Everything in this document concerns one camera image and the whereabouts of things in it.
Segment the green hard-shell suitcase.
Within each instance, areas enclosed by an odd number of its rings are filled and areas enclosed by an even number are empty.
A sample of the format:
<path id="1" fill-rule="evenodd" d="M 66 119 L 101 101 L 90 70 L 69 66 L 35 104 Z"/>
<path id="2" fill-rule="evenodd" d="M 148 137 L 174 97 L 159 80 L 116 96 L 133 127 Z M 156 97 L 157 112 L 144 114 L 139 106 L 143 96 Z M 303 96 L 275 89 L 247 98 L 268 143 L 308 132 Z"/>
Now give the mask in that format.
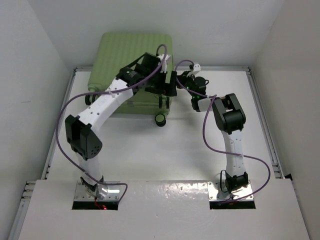
<path id="1" fill-rule="evenodd" d="M 90 78 L 89 92 L 105 91 L 121 68 L 127 66 L 144 53 L 163 54 L 157 49 L 165 44 L 167 53 L 173 55 L 173 42 L 169 34 L 106 32 L 102 35 Z M 172 98 L 140 90 L 126 100 L 115 112 L 119 114 L 153 115 L 159 127 L 166 124 Z"/>

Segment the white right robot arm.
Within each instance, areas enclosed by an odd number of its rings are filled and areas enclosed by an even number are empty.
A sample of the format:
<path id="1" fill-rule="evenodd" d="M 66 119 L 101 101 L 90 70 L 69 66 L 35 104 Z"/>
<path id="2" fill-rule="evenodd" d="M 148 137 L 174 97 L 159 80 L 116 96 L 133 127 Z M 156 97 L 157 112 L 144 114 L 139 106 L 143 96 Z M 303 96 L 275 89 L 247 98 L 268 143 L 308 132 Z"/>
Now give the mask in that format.
<path id="1" fill-rule="evenodd" d="M 223 97 L 209 97 L 206 94 L 209 81 L 204 77 L 194 77 L 191 71 L 177 76 L 176 85 L 191 95 L 191 106 L 196 112 L 213 112 L 217 128 L 221 131 L 226 154 L 224 193 L 232 193 L 249 183 L 244 166 L 242 151 L 242 130 L 246 123 L 246 115 L 234 93 Z"/>

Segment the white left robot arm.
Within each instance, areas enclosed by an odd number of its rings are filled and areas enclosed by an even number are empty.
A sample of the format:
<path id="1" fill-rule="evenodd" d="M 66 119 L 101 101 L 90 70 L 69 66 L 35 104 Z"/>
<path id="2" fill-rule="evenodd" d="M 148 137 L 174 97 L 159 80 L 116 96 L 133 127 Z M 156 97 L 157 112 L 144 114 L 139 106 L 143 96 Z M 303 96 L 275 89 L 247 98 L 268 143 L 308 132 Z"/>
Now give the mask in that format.
<path id="1" fill-rule="evenodd" d="M 81 183 L 93 196 L 102 194 L 109 184 L 100 171 L 98 155 L 103 143 L 98 133 L 106 120 L 128 99 L 140 91 L 173 97 L 177 94 L 175 83 L 166 82 L 168 53 L 142 56 L 122 67 L 109 87 L 97 93 L 98 98 L 77 116 L 68 115 L 64 121 L 66 140 L 78 157 L 82 172 Z"/>

